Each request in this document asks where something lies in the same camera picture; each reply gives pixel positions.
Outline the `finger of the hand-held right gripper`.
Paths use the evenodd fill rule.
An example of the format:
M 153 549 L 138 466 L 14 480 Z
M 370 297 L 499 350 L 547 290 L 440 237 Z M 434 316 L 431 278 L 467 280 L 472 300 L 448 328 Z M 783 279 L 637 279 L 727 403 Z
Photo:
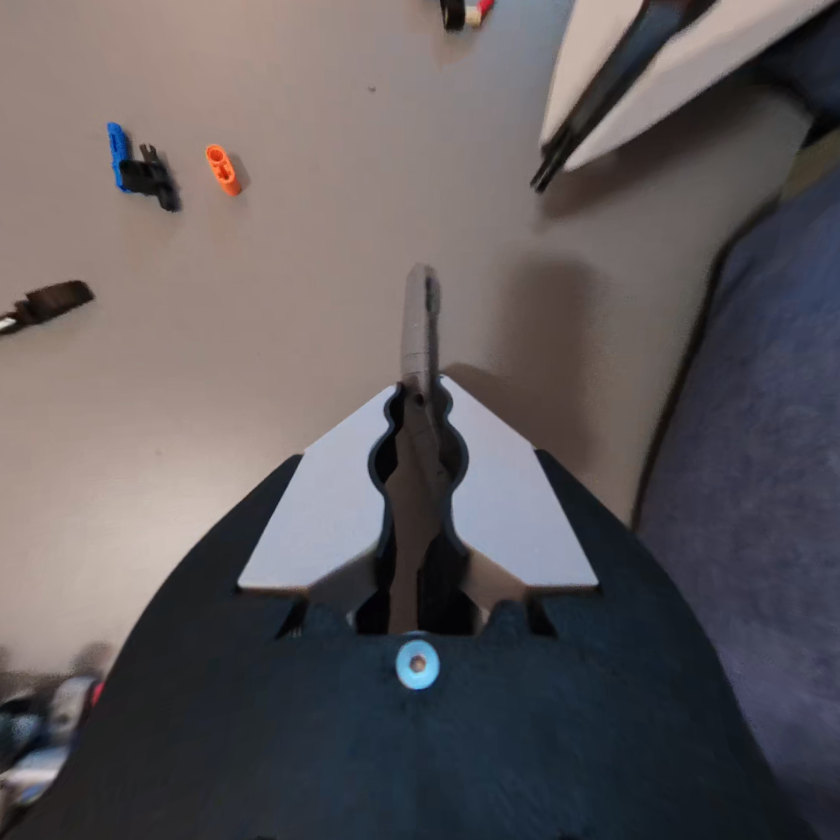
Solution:
M 603 71 L 647 4 L 573 3 L 553 68 L 539 141 L 542 161 L 554 164 L 555 175 L 614 104 L 615 74 Z
M 579 169 L 635 139 L 836 4 L 646 2 L 603 71 L 615 74 L 614 104 L 560 172 Z

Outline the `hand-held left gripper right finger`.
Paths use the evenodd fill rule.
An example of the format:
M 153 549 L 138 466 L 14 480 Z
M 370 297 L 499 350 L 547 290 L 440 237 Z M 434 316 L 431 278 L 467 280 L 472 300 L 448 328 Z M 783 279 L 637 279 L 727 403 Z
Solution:
M 453 378 L 437 378 L 440 526 L 418 572 L 418 625 L 477 631 L 501 602 L 589 595 L 598 576 L 538 450 Z

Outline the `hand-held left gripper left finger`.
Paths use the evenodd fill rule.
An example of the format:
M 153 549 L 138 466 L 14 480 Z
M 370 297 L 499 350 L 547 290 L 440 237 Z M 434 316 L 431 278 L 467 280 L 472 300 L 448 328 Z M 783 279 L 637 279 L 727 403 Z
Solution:
M 359 634 L 386 633 L 396 530 L 385 485 L 400 431 L 401 386 L 391 385 L 311 444 L 238 588 L 326 605 Z

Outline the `small dark lego assembly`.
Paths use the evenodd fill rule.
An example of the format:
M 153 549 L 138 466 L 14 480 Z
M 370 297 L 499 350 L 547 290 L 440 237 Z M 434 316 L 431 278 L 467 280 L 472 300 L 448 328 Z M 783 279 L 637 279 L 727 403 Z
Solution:
M 444 29 L 460 32 L 465 28 L 480 28 L 495 1 L 439 1 Z

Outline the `multicoloured lego vehicle chassis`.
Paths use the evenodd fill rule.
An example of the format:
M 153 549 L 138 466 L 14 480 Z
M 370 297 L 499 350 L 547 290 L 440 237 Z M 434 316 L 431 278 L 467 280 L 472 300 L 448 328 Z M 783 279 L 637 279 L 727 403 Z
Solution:
M 68 675 L 32 675 L 1 706 L 2 830 L 56 782 L 105 686 L 107 670 L 76 663 Z

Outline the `dark tapered lego piece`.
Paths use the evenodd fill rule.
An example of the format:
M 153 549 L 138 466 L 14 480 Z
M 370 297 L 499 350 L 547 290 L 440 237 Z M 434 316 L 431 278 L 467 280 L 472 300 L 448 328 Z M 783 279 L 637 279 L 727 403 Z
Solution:
M 1 335 L 39 326 L 95 301 L 89 285 L 82 280 L 67 280 L 32 290 L 1 314 Z

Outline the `orange lego connector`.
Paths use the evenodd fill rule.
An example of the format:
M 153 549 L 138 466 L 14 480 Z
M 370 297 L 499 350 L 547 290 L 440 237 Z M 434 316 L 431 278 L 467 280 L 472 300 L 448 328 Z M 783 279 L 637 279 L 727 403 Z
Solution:
M 205 157 L 211 168 L 213 176 L 228 196 L 238 196 L 242 193 L 243 187 L 239 182 L 234 164 L 224 147 L 211 143 L 205 148 Z

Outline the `black and blue lego connector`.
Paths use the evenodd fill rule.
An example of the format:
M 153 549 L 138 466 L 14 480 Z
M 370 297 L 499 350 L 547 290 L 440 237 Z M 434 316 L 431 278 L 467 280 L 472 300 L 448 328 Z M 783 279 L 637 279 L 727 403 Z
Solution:
M 155 147 L 141 143 L 139 156 L 135 156 L 133 141 L 122 125 L 108 122 L 107 133 L 112 173 L 120 192 L 152 197 L 166 212 L 180 212 L 182 201 L 175 180 Z

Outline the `person's blue clothing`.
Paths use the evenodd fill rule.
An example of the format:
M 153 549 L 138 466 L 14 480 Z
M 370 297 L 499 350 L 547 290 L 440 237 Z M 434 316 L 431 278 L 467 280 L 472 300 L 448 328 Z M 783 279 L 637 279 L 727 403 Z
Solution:
M 778 782 L 838 838 L 838 168 L 721 261 L 637 531 Z

